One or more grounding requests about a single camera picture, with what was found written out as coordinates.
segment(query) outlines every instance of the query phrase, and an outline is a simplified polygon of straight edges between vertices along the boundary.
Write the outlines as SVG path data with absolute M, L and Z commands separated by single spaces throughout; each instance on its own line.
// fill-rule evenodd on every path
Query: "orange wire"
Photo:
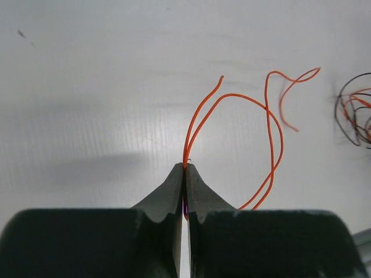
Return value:
M 296 127 L 294 127 L 294 126 L 292 126 L 292 125 L 290 125 L 287 121 L 286 121 L 286 119 L 285 119 L 285 117 L 283 116 L 283 112 L 282 112 L 282 104 L 283 104 L 283 98 L 285 97 L 285 95 L 287 94 L 287 92 L 296 84 L 296 83 L 301 83 L 301 82 L 305 82 L 305 81 L 308 81 L 308 80 L 310 80 L 310 79 L 312 79 L 313 77 L 315 77 L 318 73 L 319 73 L 319 71 L 321 70 L 321 68 L 314 68 L 314 69 L 311 69 L 310 71 L 307 71 L 305 74 L 302 74 L 302 75 L 300 75 L 296 80 L 294 80 L 294 81 L 292 81 L 292 80 L 290 80 L 290 79 L 288 79 L 287 78 L 287 76 L 284 76 L 286 79 L 288 79 L 288 80 L 290 80 L 290 81 L 292 81 L 292 84 L 285 90 L 285 92 L 282 94 L 282 96 L 279 98 L 279 115 L 280 115 L 280 117 L 281 117 L 281 120 L 283 121 L 283 123 L 286 125 L 286 126 L 288 126 L 289 128 L 291 128 L 291 129 L 293 129 L 294 131 L 296 131 L 296 132 L 299 132 L 299 130 L 296 128 Z M 306 76 L 307 74 L 310 74 L 311 72 L 314 72 L 311 76 L 309 76 L 308 78 L 306 78 L 306 79 L 303 79 L 302 81 L 301 81 L 301 78 L 303 78 L 304 76 Z
M 203 124 L 206 122 L 206 120 L 208 119 L 208 117 L 210 116 L 210 114 L 214 111 L 214 109 L 216 108 L 216 106 L 219 104 L 219 102 L 226 98 L 226 97 L 240 97 L 240 98 L 244 98 L 246 100 L 249 100 L 255 104 L 257 104 L 258 106 L 262 107 L 263 109 L 266 110 L 266 107 L 261 104 L 260 102 L 248 97 L 248 96 L 244 96 L 243 94 L 225 94 L 221 97 L 219 97 L 217 99 L 217 101 L 214 103 L 214 105 L 211 107 L 211 109 L 209 110 L 209 112 L 205 115 L 205 117 L 202 119 L 202 121 L 200 122 L 200 124 L 198 125 L 198 127 L 196 128 L 193 136 L 192 136 L 192 139 L 188 145 L 188 149 L 187 149 L 187 154 L 186 154 L 186 157 L 188 159 L 189 155 L 190 155 L 190 151 L 191 151 L 191 147 L 196 139 L 196 136 L 197 134 L 199 133 L 200 129 L 202 128 Z M 276 123 L 277 125 L 277 128 L 278 128 L 278 131 L 279 131 L 279 136 L 280 136 L 280 140 L 281 140 L 281 151 L 280 151 L 280 154 L 279 154 L 279 158 L 276 162 L 276 164 L 274 165 L 273 169 L 275 170 L 279 163 L 281 162 L 281 159 L 282 159 L 282 155 L 283 155 L 283 132 L 282 132 L 282 128 L 281 128 L 281 125 L 279 124 L 277 118 L 274 116 L 274 114 L 269 111 L 268 112 L 269 115 L 273 118 L 274 122 Z M 271 144 L 271 147 L 273 147 L 273 140 L 270 141 L 270 144 Z M 264 180 L 263 184 L 261 185 L 261 187 L 257 190 L 257 192 L 254 194 L 254 196 L 247 202 L 245 203 L 243 206 L 241 206 L 239 209 L 244 209 L 246 206 L 248 206 L 252 201 L 254 201 L 254 199 L 257 197 L 257 195 L 263 190 L 265 184 L 267 183 L 268 179 L 271 177 L 271 173 L 269 173 L 269 175 L 267 176 L 267 178 Z M 268 196 L 270 190 L 272 188 L 272 179 L 271 179 L 271 183 L 270 185 L 268 186 L 268 189 L 266 191 L 266 193 L 264 194 L 264 196 L 262 197 L 262 199 L 253 207 L 253 209 L 256 209 L 258 208 L 259 205 L 261 205 L 261 203 L 264 201 L 264 199 Z
M 188 161 L 188 158 L 186 159 L 186 153 L 187 153 L 187 147 L 188 147 L 188 142 L 190 140 L 190 136 L 191 136 L 191 131 L 192 131 L 192 128 L 193 128 L 193 125 L 196 121 L 196 118 L 197 118 L 197 115 L 198 113 L 200 112 L 201 108 L 203 107 L 203 105 L 208 101 L 209 98 L 211 98 L 211 96 L 213 94 L 215 94 L 216 91 L 218 91 L 220 85 L 221 85 L 221 82 L 223 81 L 223 78 L 224 78 L 224 75 L 222 75 L 220 78 L 219 78 L 219 81 L 218 81 L 218 84 L 215 86 L 214 90 L 212 90 L 204 99 L 203 101 L 199 104 L 199 106 L 197 107 L 195 113 L 193 114 L 193 117 L 192 117 L 192 120 L 191 120 L 191 123 L 190 123 L 190 126 L 188 127 L 188 132 L 187 132 L 187 136 L 185 138 L 185 143 L 184 143 L 184 149 L 183 149 L 183 168 L 185 169 L 187 167 L 187 161 Z
M 291 128 L 293 128 L 293 129 L 295 129 L 293 126 L 291 126 L 290 124 L 288 124 L 288 122 L 283 117 L 283 113 L 282 113 L 282 101 L 283 101 L 283 98 L 286 95 L 286 93 L 292 88 L 292 86 L 294 84 L 296 84 L 296 83 L 302 83 L 302 82 L 305 82 L 305 81 L 308 81 L 308 80 L 312 79 L 319 72 L 320 69 L 321 68 L 314 68 L 314 69 L 306 72 L 305 74 L 302 74 L 296 80 L 289 78 L 288 76 L 286 76 L 285 74 L 283 74 L 283 73 L 281 73 L 279 71 L 271 71 L 271 72 L 269 72 L 267 74 L 266 79 L 265 79 L 265 88 L 264 88 L 265 106 L 263 104 L 261 104 L 260 102 L 254 100 L 254 99 L 252 99 L 252 98 L 250 98 L 248 96 L 245 96 L 243 94 L 233 94 L 233 93 L 231 93 L 231 94 L 225 94 L 225 95 L 219 97 L 217 99 L 217 101 L 213 104 L 213 106 L 211 107 L 211 109 L 209 110 L 209 112 L 201 120 L 201 122 L 198 125 L 198 127 L 196 128 L 193 136 L 191 137 L 191 141 L 189 141 L 190 136 L 191 136 L 191 131 L 192 131 L 192 128 L 193 128 L 193 125 L 194 125 L 194 122 L 195 122 L 195 120 L 196 120 L 196 118 L 197 118 L 197 116 L 198 116 L 201 108 L 208 101 L 208 99 L 210 99 L 211 96 L 215 94 L 215 92 L 218 90 L 218 88 L 221 85 L 221 82 L 222 82 L 222 80 L 224 78 L 224 76 L 221 76 L 220 79 L 219 79 L 219 82 L 218 82 L 217 86 L 200 103 L 200 105 L 198 106 L 197 110 L 194 113 L 194 116 L 192 117 L 190 126 L 188 128 L 187 136 L 186 136 L 186 139 L 185 139 L 186 141 L 184 143 L 184 150 L 183 150 L 183 167 L 184 167 L 184 169 L 187 167 L 187 161 L 188 161 L 188 158 L 189 158 L 189 155 L 190 155 L 190 152 L 191 152 L 191 147 L 192 147 L 192 145 L 193 145 L 193 143 L 194 143 L 194 141 L 196 139 L 197 134 L 199 133 L 199 131 L 200 131 L 201 127 L 203 126 L 203 124 L 206 122 L 206 120 L 208 119 L 208 117 L 210 117 L 211 113 L 214 111 L 214 109 L 216 108 L 216 106 L 218 105 L 218 103 L 222 99 L 224 99 L 226 97 L 240 97 L 240 98 L 244 98 L 246 100 L 249 100 L 249 101 L 257 104 L 258 106 L 262 107 L 266 111 L 267 129 L 268 129 L 268 136 L 269 136 L 270 148 L 271 148 L 271 150 L 270 150 L 271 151 L 271 172 L 269 173 L 269 175 L 267 176 L 267 178 L 264 180 L 263 184 L 258 189 L 258 191 L 254 194 L 254 196 L 248 202 L 246 202 L 243 206 L 241 206 L 239 209 L 244 209 L 252 201 L 254 201 L 254 199 L 257 197 L 257 195 L 263 190 L 263 188 L 264 188 L 265 184 L 267 183 L 268 179 L 270 179 L 270 184 L 268 186 L 267 191 L 265 192 L 265 194 L 263 195 L 263 197 L 257 202 L 257 204 L 252 209 L 258 208 L 258 206 L 261 205 L 261 203 L 265 200 L 265 198 L 268 196 L 268 194 L 271 191 L 271 188 L 272 188 L 272 185 L 273 185 L 273 180 L 274 180 L 274 171 L 278 167 L 279 163 L 281 162 L 282 156 L 283 156 L 283 133 L 282 133 L 281 125 L 279 124 L 279 122 L 278 122 L 277 118 L 274 116 L 274 114 L 269 110 L 269 103 L 268 103 L 268 81 L 269 81 L 269 77 L 272 74 L 278 74 L 278 75 L 281 75 L 282 77 L 284 77 L 285 79 L 293 82 L 285 90 L 285 92 L 283 93 L 282 97 L 280 98 L 280 106 L 279 106 L 279 108 L 280 108 L 280 115 L 281 115 L 281 118 L 282 118 L 282 121 L 284 122 L 284 124 L 287 125 L 287 126 L 289 126 L 289 127 L 291 127 Z M 308 78 L 302 79 L 302 77 L 306 76 L 307 74 L 309 74 L 311 72 L 314 72 L 314 73 L 311 76 L 309 76 Z M 274 122 L 277 125 L 278 131 L 279 131 L 279 135 L 280 135 L 280 140 L 281 140 L 281 151 L 280 151 L 279 158 L 278 158 L 276 164 L 274 164 L 274 144 L 273 144 L 273 138 L 272 138 L 272 132 L 271 132 L 270 116 L 273 118 Z
M 359 94 L 359 93 L 362 93 L 364 91 L 368 91 L 368 90 L 371 90 L 371 88 L 367 88 L 367 89 L 362 89 L 362 90 L 359 90 L 359 91 L 356 91 L 354 93 L 351 93 L 349 94 L 349 96 L 351 96 L 351 99 L 347 100 L 344 105 L 343 105 L 343 110 L 344 110 L 344 116 L 347 118 L 347 120 L 349 120 L 351 123 L 354 123 L 354 121 L 352 121 L 350 118 L 349 118 L 349 115 L 348 115 L 348 112 L 347 112 L 347 104 L 348 103 L 351 103 L 353 100 L 357 100 L 359 101 L 360 103 L 362 103 L 363 105 L 367 106 L 367 107 L 370 107 L 371 108 L 371 104 L 368 103 L 367 101 L 361 99 L 361 98 L 358 98 L 356 97 L 355 95 Z

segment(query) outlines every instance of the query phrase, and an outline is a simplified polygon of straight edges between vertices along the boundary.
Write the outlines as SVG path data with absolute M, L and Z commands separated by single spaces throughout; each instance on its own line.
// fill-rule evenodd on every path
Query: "tangled wire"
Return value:
M 262 103 L 260 103 L 260 102 L 258 102 L 256 100 L 254 100 L 253 98 L 251 98 L 249 96 L 243 95 L 243 94 L 229 93 L 229 94 L 222 95 L 221 97 L 219 97 L 215 101 L 214 105 L 211 107 L 211 109 L 206 114 L 206 116 L 201 120 L 200 124 L 198 125 L 198 127 L 194 131 L 193 135 L 191 136 L 193 125 L 195 123 L 195 120 L 196 120 L 196 118 L 197 118 L 197 116 L 198 116 L 201 108 L 215 94 L 215 92 L 219 89 L 219 87 L 220 87 L 220 85 L 221 85 L 221 83 L 223 81 L 223 78 L 224 78 L 224 76 L 221 76 L 220 79 L 219 79 L 218 84 L 216 85 L 216 87 L 198 105 L 198 108 L 196 109 L 196 111 L 195 111 L 195 113 L 194 113 L 194 115 L 192 117 L 190 126 L 188 128 L 187 136 L 185 138 L 186 141 L 184 143 L 184 149 L 183 149 L 183 168 L 184 169 L 187 168 L 188 158 L 190 157 L 191 148 L 192 148 L 192 145 L 193 145 L 193 143 L 194 143 L 194 141 L 195 141 L 195 139 L 197 137 L 197 134 L 199 133 L 199 131 L 202 128 L 203 124 L 210 117 L 211 113 L 214 111 L 214 109 L 216 108 L 216 106 L 223 99 L 225 99 L 227 97 L 238 97 L 238 98 L 242 98 L 242 99 L 248 100 L 248 101 L 250 101 L 250 102 L 252 102 L 252 103 L 260 106 L 263 110 L 265 110 L 265 114 L 266 114 L 266 118 L 267 118 L 267 129 L 268 129 L 268 137 L 269 137 L 270 151 L 271 151 L 271 172 L 268 174 L 267 178 L 265 178 L 263 184 L 260 186 L 260 188 L 254 194 L 254 196 L 252 196 L 252 198 L 249 201 L 247 201 L 244 205 L 242 205 L 239 208 L 240 210 L 242 210 L 245 207 L 247 207 L 248 205 L 250 205 L 257 198 L 257 196 L 260 194 L 260 192 L 266 187 L 265 185 L 269 181 L 267 190 L 265 191 L 263 197 L 261 197 L 261 199 L 252 207 L 253 210 L 257 209 L 262 204 L 262 202 L 266 199 L 266 197 L 268 196 L 268 194 L 270 193 L 270 191 L 272 189 L 273 180 L 274 180 L 274 171 L 278 167 L 278 165 L 279 165 L 279 163 L 280 163 L 280 161 L 282 159 L 282 155 L 283 155 L 283 132 L 282 132 L 282 129 L 281 129 L 281 125 L 279 124 L 278 119 L 275 117 L 275 115 L 269 109 L 269 103 L 268 103 L 268 81 L 270 79 L 270 76 L 273 75 L 273 74 L 280 75 L 283 78 L 285 78 L 286 80 L 289 80 L 291 82 L 291 85 L 284 91 L 284 93 L 281 95 L 281 97 L 279 99 L 279 114 L 281 116 L 281 119 L 282 119 L 283 123 L 287 127 L 289 127 L 291 129 L 293 129 L 294 131 L 298 132 L 298 130 L 294 126 L 290 125 L 286 121 L 285 117 L 283 116 L 283 112 L 282 112 L 283 98 L 286 96 L 287 92 L 295 84 L 304 83 L 304 82 L 312 79 L 313 77 L 315 77 L 319 73 L 320 70 L 321 70 L 321 68 L 311 69 L 310 71 L 307 71 L 306 73 L 300 75 L 297 79 L 292 79 L 292 78 L 286 76 L 285 74 L 283 74 L 283 73 L 281 73 L 279 71 L 271 71 L 271 72 L 269 72 L 267 74 L 267 77 L 265 78 L 265 87 L 264 87 L 264 101 L 265 101 L 265 103 L 264 104 L 262 104 Z M 275 158 L 274 158 L 274 145 L 273 145 L 273 137 L 272 137 L 272 131 L 271 131 L 271 122 L 270 122 L 270 119 L 271 118 L 272 118 L 273 122 L 276 124 L 276 126 L 278 128 L 279 137 L 280 137 L 280 141 L 281 141 L 281 143 L 280 143 L 280 145 L 281 145 L 281 151 L 279 153 L 279 157 L 278 157 L 278 159 L 277 159 L 276 162 L 275 162 Z M 187 196 L 183 196 L 183 213 L 184 213 L 184 217 L 186 219 L 188 219 Z
M 371 88 L 357 90 L 350 94 L 344 93 L 351 82 L 366 75 L 371 75 L 371 72 L 352 78 L 341 88 L 336 99 L 334 116 L 340 130 L 349 141 L 356 146 L 364 145 L 367 149 L 371 149 L 371 103 L 367 101 L 371 101 Z M 345 117 L 345 124 L 340 123 L 341 114 Z

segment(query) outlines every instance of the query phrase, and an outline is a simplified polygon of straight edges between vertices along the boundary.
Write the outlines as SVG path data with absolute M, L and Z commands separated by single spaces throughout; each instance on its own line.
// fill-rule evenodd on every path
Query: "wire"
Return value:
M 265 105 L 263 105 L 262 103 L 254 100 L 253 98 L 250 98 L 250 97 L 245 96 L 243 94 L 229 93 L 229 94 L 222 95 L 221 97 L 219 97 L 215 101 L 215 103 L 213 104 L 213 106 L 211 107 L 211 109 L 207 112 L 207 114 L 205 115 L 205 117 L 201 120 L 200 124 L 197 126 L 197 128 L 195 129 L 195 132 L 193 133 L 193 135 L 191 137 L 191 132 L 192 132 L 192 128 L 193 128 L 194 122 L 195 122 L 195 120 L 196 120 L 196 118 L 197 118 L 197 116 L 198 116 L 201 108 L 203 107 L 203 105 L 219 89 L 219 87 L 220 87 L 220 85 L 221 85 L 221 83 L 223 81 L 223 78 L 224 78 L 224 76 L 222 75 L 220 77 L 220 79 L 219 79 L 218 84 L 216 85 L 216 87 L 198 105 L 198 108 L 196 109 L 196 111 L 195 111 L 195 113 L 194 113 L 194 115 L 193 115 L 193 117 L 191 119 L 190 126 L 188 127 L 187 136 L 185 138 L 186 141 L 184 143 L 183 168 L 186 169 L 186 167 L 187 167 L 187 161 L 188 161 L 188 158 L 190 156 L 192 145 L 193 145 L 193 143 L 194 143 L 194 141 L 195 141 L 195 139 L 196 139 L 196 137 L 197 137 L 200 129 L 205 124 L 205 122 L 207 121 L 207 119 L 210 117 L 211 113 L 214 111 L 214 109 L 216 108 L 216 106 L 223 99 L 225 99 L 227 97 L 239 97 L 239 98 L 243 98 L 243 99 L 246 99 L 248 101 L 251 101 L 251 102 L 255 103 L 256 105 L 258 105 L 262 109 L 264 109 L 265 110 L 265 113 L 266 113 L 268 138 L 269 138 L 269 142 L 270 142 L 271 171 L 270 171 L 269 175 L 267 176 L 267 178 L 264 180 L 263 184 L 260 186 L 260 188 L 254 194 L 254 196 L 249 201 L 247 201 L 244 205 L 242 205 L 239 209 L 242 210 L 246 206 L 248 206 L 249 204 L 251 204 L 251 202 L 253 202 L 255 200 L 255 198 L 260 194 L 260 192 L 265 187 L 267 181 L 269 180 L 270 181 L 269 186 L 268 186 L 266 192 L 264 193 L 263 197 L 252 208 L 253 210 L 254 209 L 257 209 L 262 204 L 262 202 L 266 199 L 266 197 L 268 196 L 268 194 L 271 192 L 271 189 L 272 189 L 272 186 L 273 186 L 273 181 L 274 181 L 274 171 L 277 169 L 279 163 L 282 160 L 282 156 L 283 156 L 283 132 L 282 132 L 282 128 L 281 128 L 281 125 L 279 124 L 277 118 L 275 117 L 275 115 L 269 109 L 269 103 L 268 103 L 268 82 L 269 82 L 269 78 L 270 78 L 270 76 L 272 74 L 278 74 L 278 75 L 280 75 L 280 76 L 284 77 L 285 79 L 287 79 L 287 80 L 289 80 L 289 81 L 292 82 L 292 84 L 285 90 L 285 92 L 283 93 L 282 97 L 280 98 L 280 101 L 279 101 L 279 110 L 280 110 L 280 115 L 281 115 L 281 119 L 282 119 L 283 123 L 285 125 L 287 125 L 288 127 L 296 130 L 295 127 L 293 127 L 290 124 L 288 124 L 288 122 L 283 117 L 283 112 L 282 112 L 283 98 L 285 97 L 285 95 L 287 94 L 287 92 L 293 87 L 294 84 L 296 84 L 296 83 L 303 83 L 305 81 L 308 81 L 308 80 L 312 79 L 315 75 L 317 75 L 317 73 L 319 72 L 319 70 L 320 70 L 320 68 L 314 68 L 314 69 L 306 72 L 305 74 L 300 75 L 297 79 L 289 78 L 288 76 L 286 76 L 285 74 L 283 74 L 283 73 L 281 73 L 279 71 L 271 71 L 271 72 L 269 72 L 267 74 L 266 79 L 265 79 L 265 87 L 264 87 L 264 102 L 265 102 Z M 308 75 L 308 74 L 310 74 L 312 72 L 313 72 L 312 75 L 310 75 L 309 77 L 303 79 L 306 75 Z M 274 144 L 273 144 L 273 137 L 272 137 L 272 131 L 271 131 L 270 117 L 273 118 L 273 121 L 275 122 L 275 124 L 276 124 L 276 126 L 278 128 L 279 137 L 280 137 L 280 143 L 281 143 L 281 150 L 280 150 L 279 157 L 278 157 L 278 160 L 277 160 L 276 163 L 274 163 Z M 184 211 L 184 216 L 185 216 L 186 219 L 188 219 L 188 217 L 187 217 L 187 215 L 188 215 L 188 207 L 187 207 L 186 197 L 183 199 L 183 208 L 184 208 L 184 210 L 183 210 Z
M 367 118 L 364 126 L 361 126 L 358 116 L 359 111 L 364 111 L 366 109 L 371 109 L 371 103 L 366 101 L 364 98 L 371 97 L 370 93 L 364 93 L 371 90 L 371 88 L 358 90 L 351 94 L 344 94 L 346 87 L 354 80 L 362 77 L 371 75 L 371 72 L 357 75 L 356 77 L 349 80 L 340 90 L 339 95 L 336 98 L 335 108 L 334 108 L 334 118 L 339 126 L 340 130 L 343 132 L 345 137 L 354 145 L 361 146 L 362 143 L 366 143 L 366 148 L 371 149 L 371 117 Z M 340 123 L 339 112 L 345 116 L 346 122 L 350 124 L 352 130 L 347 132 L 344 125 Z
M 313 77 L 315 77 L 318 73 L 319 73 L 319 71 L 321 70 L 321 68 L 314 68 L 314 69 L 311 69 L 310 71 L 307 71 L 305 74 L 302 74 L 302 75 L 300 75 L 286 90 L 285 90 L 285 92 L 282 94 L 282 96 L 279 98 L 279 115 L 280 115 L 280 117 L 281 117 L 281 120 L 283 121 L 283 123 L 286 125 L 286 126 L 288 126 L 289 128 L 291 128 L 292 130 L 294 130 L 294 131 L 296 131 L 296 132 L 299 132 L 299 130 L 296 128 L 296 127 L 294 127 L 294 126 L 292 126 L 292 125 L 290 125 L 287 121 L 286 121 L 286 119 L 285 119 L 285 117 L 283 116 L 283 112 L 282 112 L 282 104 L 283 104 L 283 98 L 286 96 L 286 94 L 288 93 L 288 91 L 296 84 L 296 83 L 300 83 L 300 82 L 305 82 L 305 81 L 308 81 L 308 80 L 310 80 L 311 78 L 313 78 Z M 307 74 L 310 74 L 310 73 L 312 73 L 312 72 L 314 72 L 313 73 L 313 75 L 311 75 L 309 78 L 306 78 L 306 79 L 304 79 L 304 80 L 302 80 L 301 81 L 301 79 L 304 77 L 304 76 L 306 76 Z

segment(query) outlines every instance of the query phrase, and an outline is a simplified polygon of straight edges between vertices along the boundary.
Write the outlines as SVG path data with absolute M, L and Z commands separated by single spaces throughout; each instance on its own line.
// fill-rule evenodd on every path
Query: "white table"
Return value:
M 331 210 L 352 233 L 371 226 L 370 152 L 333 120 L 335 93 L 370 70 L 370 1 L 45 2 L 0 2 L 0 228 L 30 207 L 134 205 L 181 161 L 189 121 L 220 75 L 218 96 L 263 101 L 269 71 L 296 78 L 319 66 L 285 100 L 300 132 L 283 129 L 261 209 Z M 277 116 L 287 84 L 271 79 Z M 234 206 L 270 170 L 266 130 L 261 108 L 227 99 L 192 149 L 202 178 Z

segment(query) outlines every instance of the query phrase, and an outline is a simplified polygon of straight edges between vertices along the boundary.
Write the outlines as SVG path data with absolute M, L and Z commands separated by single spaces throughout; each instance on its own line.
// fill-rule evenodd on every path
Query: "metal part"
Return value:
M 0 239 L 0 277 L 178 277 L 182 176 L 175 165 L 132 209 L 18 213 Z
M 176 164 L 132 208 L 18 213 L 0 238 L 0 277 L 179 277 L 181 205 L 192 278 L 367 277 L 327 211 L 239 211 Z
M 371 229 L 353 235 L 354 243 L 368 274 L 371 275 Z
M 186 181 L 192 278 L 367 277 L 336 215 L 238 211 L 202 181 L 194 165 L 188 165 Z

